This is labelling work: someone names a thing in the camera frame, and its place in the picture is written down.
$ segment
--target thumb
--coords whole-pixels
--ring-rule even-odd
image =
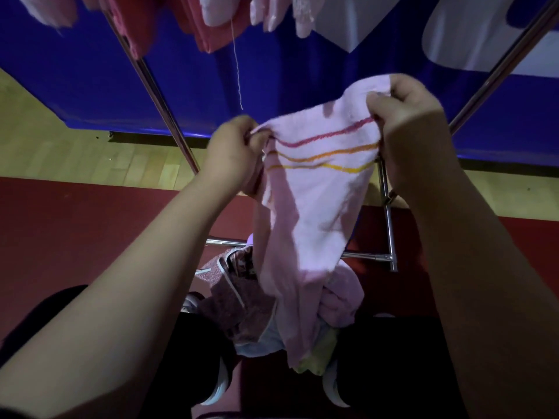
[[[254,135],[250,136],[250,140],[248,141],[248,145],[253,153],[258,154],[262,152],[268,138],[272,135],[272,131],[269,129],[262,129],[255,133]]]
[[[371,116],[379,116],[384,121],[387,121],[404,104],[394,97],[388,97],[381,93],[368,93],[367,94],[367,108]]]

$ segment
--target yellow stripe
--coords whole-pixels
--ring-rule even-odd
[[[289,156],[286,156],[283,153],[280,153],[277,150],[269,151],[268,155],[270,156],[272,154],[277,154],[278,156],[282,156],[284,159],[287,159],[287,160],[295,162],[295,163],[305,163],[307,161],[314,161],[314,160],[322,159],[323,157],[332,156],[334,154],[353,154],[353,153],[358,153],[360,151],[374,150],[375,148],[378,148],[378,143],[361,145],[359,147],[353,147],[353,148],[344,148],[344,149],[341,149],[341,150],[329,151],[327,153],[317,154],[316,156],[307,157],[305,159],[296,159],[294,157],[289,157]]]
[[[367,168],[370,168],[373,164],[374,164],[374,160],[369,161],[367,164],[364,164],[363,166],[360,166],[359,168],[345,168],[343,166],[331,165],[330,163],[322,163],[320,165],[272,165],[267,169],[267,171],[270,171],[270,170],[273,170],[273,169],[278,169],[278,168],[283,168],[283,169],[330,168],[330,169],[338,170],[340,172],[345,172],[345,173],[359,173],[359,172],[362,172],[363,170],[365,170]]]

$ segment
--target hand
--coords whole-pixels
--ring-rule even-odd
[[[214,187],[234,196],[244,189],[262,157],[262,149],[270,131],[250,135],[258,124],[249,116],[237,116],[221,125],[207,147],[206,161],[200,176]]]
[[[392,97],[369,93],[367,107],[381,127],[381,155],[392,187],[408,203],[460,165],[439,100],[407,75],[390,75]]]

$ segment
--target person's right arm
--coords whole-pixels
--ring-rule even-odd
[[[559,417],[559,301],[461,169],[438,100],[392,75],[370,94],[388,178],[418,225],[471,417]]]

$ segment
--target drying rack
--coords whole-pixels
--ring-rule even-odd
[[[192,150],[188,147],[182,131],[178,126],[173,113],[169,109],[163,94],[161,93],[155,79],[153,78],[150,69],[146,62],[141,58],[136,60],[131,52],[126,38],[122,37],[116,30],[115,24],[112,20],[111,13],[105,12],[105,17],[112,30],[114,31],[118,41],[122,45],[124,52],[128,56],[130,63],[132,63],[140,80],[144,84],[146,91],[152,99],[159,114],[163,118],[165,125],[169,129],[177,146],[185,156],[186,161],[192,168],[192,172],[196,175],[199,172],[199,165],[192,154]],[[499,62],[489,73],[489,76],[481,88],[473,95],[473,97],[466,103],[464,108],[450,123],[451,134],[454,135],[462,125],[476,112],[483,102],[489,98],[493,91],[505,80],[505,78],[514,70],[518,63],[530,52],[532,48],[543,38],[543,36],[553,29],[555,24],[559,22],[559,0],[548,0],[545,6],[541,8],[534,19],[528,24],[526,29],[513,43],[512,47],[502,56]],[[385,163],[379,157],[378,161],[378,181],[381,193],[382,209],[386,220],[386,230],[388,234],[388,254],[373,254],[362,253],[360,251],[346,250],[342,254],[343,258],[358,258],[368,259],[375,261],[388,262],[391,271],[397,271],[397,257],[394,242],[394,228],[392,226],[392,214],[390,204],[397,197],[395,191],[388,191],[388,177],[386,175]],[[209,237],[206,240],[206,245],[221,245],[227,247],[243,246],[246,242],[241,239],[222,239]]]

